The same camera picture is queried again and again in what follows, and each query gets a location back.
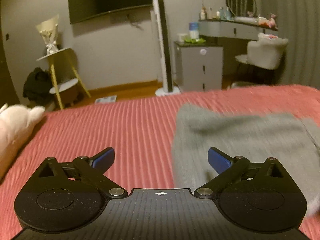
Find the grey sweatpants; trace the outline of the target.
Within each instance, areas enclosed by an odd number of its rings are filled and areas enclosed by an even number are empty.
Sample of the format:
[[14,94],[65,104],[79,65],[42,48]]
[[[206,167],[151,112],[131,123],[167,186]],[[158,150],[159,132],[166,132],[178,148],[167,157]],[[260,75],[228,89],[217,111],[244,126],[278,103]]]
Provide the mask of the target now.
[[304,194],[307,216],[319,211],[319,126],[313,120],[288,113],[220,114],[185,104],[171,147],[175,187],[195,190],[217,176],[208,163],[211,147],[254,163],[277,158]]

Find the pink ribbed bedspread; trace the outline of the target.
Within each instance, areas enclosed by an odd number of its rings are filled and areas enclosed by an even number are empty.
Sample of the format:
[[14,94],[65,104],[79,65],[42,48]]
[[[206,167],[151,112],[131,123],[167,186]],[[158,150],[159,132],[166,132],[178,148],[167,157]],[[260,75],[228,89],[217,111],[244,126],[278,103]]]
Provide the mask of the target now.
[[319,90],[301,85],[189,92],[48,113],[1,183],[1,239],[20,232],[15,198],[46,157],[68,162],[112,147],[116,159],[108,178],[127,190],[172,188],[171,143],[185,103],[229,114],[288,112],[319,122]]

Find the white floor scale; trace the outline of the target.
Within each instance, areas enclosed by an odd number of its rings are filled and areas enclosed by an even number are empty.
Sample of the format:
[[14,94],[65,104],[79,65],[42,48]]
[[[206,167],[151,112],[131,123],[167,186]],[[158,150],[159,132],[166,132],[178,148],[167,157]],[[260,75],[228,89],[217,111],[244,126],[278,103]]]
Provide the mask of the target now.
[[107,97],[103,97],[103,98],[97,98],[95,100],[95,104],[99,104],[99,103],[114,103],[117,100],[117,96],[116,95],[112,95],[112,96],[107,96]]

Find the white plush pillow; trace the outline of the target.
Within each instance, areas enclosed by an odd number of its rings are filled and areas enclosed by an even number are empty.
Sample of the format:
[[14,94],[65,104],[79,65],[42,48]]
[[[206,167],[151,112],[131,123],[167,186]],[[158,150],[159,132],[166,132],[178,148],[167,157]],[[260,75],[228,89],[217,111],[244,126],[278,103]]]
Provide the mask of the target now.
[[9,170],[20,148],[27,142],[35,126],[42,120],[45,108],[4,104],[1,107],[1,178]]

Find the black bag on floor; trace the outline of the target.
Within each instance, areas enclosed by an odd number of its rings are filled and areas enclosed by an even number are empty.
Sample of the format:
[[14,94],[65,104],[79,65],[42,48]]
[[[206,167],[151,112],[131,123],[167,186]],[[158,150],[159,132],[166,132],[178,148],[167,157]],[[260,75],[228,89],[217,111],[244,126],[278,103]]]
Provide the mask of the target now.
[[52,81],[49,73],[36,67],[27,77],[23,86],[23,97],[37,105],[44,106],[53,99],[50,94]]

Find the grey drawer cabinet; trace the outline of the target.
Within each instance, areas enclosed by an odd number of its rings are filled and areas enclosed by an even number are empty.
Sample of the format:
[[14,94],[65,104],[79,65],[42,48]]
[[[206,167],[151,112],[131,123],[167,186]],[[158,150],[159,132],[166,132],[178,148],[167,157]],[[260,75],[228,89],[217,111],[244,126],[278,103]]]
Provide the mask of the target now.
[[176,84],[182,92],[221,89],[223,48],[175,42]]

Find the yellow-legged side table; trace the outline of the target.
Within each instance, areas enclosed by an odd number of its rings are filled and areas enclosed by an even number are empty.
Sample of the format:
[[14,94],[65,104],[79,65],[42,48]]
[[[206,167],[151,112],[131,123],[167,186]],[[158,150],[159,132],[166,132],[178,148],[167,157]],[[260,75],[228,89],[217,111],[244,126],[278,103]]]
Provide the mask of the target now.
[[57,52],[43,56],[36,61],[46,60],[52,82],[49,90],[61,110],[65,105],[73,106],[81,92],[88,98],[91,95],[76,70],[76,54],[72,48],[60,49]]

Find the grey upholstered chair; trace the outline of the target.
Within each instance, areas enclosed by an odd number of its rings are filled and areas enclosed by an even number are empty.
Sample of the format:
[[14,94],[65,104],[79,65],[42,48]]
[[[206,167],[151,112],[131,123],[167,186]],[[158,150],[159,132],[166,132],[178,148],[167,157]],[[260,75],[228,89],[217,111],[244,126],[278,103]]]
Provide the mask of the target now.
[[238,77],[242,65],[253,66],[254,68],[263,69],[266,74],[266,82],[273,85],[276,81],[276,70],[279,68],[281,59],[287,45],[288,38],[279,38],[272,34],[258,34],[257,41],[249,41],[247,44],[247,54],[235,56],[238,63],[236,68],[236,77]]

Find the green item on cabinet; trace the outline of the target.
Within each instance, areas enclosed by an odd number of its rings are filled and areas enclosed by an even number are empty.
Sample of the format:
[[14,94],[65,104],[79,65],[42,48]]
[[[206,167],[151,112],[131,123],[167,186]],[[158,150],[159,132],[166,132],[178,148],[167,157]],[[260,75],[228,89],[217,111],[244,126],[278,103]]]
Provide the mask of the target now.
[[189,44],[202,44],[205,43],[206,40],[203,38],[185,38],[184,42]]

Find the grey vanity desk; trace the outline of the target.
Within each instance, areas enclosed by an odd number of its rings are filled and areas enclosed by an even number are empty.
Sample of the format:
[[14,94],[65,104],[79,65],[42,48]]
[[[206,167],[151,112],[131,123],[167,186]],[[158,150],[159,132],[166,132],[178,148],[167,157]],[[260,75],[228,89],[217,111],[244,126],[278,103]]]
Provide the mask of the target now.
[[217,38],[237,38],[242,40],[258,40],[258,34],[278,36],[278,31],[261,28],[258,25],[244,24],[234,21],[199,21],[199,32],[202,36]]

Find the white cup on cabinet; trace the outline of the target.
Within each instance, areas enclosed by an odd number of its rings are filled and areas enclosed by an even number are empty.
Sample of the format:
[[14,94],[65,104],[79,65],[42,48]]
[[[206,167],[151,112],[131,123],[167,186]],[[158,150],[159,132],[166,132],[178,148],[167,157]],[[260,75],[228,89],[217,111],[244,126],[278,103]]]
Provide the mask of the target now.
[[186,34],[186,33],[178,33],[177,34],[177,41],[178,42],[184,42],[186,38],[188,38],[188,34]]

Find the wrapped flower bouquet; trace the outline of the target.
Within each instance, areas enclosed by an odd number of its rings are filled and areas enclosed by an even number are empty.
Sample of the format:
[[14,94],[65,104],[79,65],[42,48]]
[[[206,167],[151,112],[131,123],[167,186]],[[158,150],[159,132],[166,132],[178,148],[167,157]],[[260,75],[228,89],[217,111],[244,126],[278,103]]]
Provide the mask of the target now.
[[41,35],[46,48],[47,55],[56,53],[59,49],[57,47],[57,37],[58,37],[58,23],[59,23],[59,14],[54,17],[41,22],[36,26],[37,31]]

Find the blue white container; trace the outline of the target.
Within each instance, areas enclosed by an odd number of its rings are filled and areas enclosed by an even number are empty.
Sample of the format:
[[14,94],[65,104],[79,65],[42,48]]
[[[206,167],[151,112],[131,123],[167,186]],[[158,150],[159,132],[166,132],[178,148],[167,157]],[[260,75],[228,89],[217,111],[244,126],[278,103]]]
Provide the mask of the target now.
[[199,22],[189,23],[189,36],[191,39],[199,39]]

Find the round vanity mirror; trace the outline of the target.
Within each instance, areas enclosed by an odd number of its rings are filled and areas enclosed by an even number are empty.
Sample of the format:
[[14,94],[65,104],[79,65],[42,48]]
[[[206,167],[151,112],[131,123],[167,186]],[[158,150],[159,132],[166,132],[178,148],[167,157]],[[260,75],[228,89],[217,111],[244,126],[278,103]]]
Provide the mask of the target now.
[[256,0],[226,0],[233,16],[236,17],[255,17],[257,16]]

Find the white tower fan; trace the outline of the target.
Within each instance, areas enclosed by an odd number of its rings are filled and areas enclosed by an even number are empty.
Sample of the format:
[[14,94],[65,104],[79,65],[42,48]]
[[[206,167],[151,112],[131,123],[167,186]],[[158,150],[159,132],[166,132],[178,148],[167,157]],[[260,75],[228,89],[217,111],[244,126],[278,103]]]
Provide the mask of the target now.
[[174,85],[172,77],[170,44],[164,0],[152,0],[152,5],[157,23],[157,34],[160,48],[160,64],[162,71],[162,87],[156,90],[155,95],[157,97],[160,97],[180,94],[180,89]]

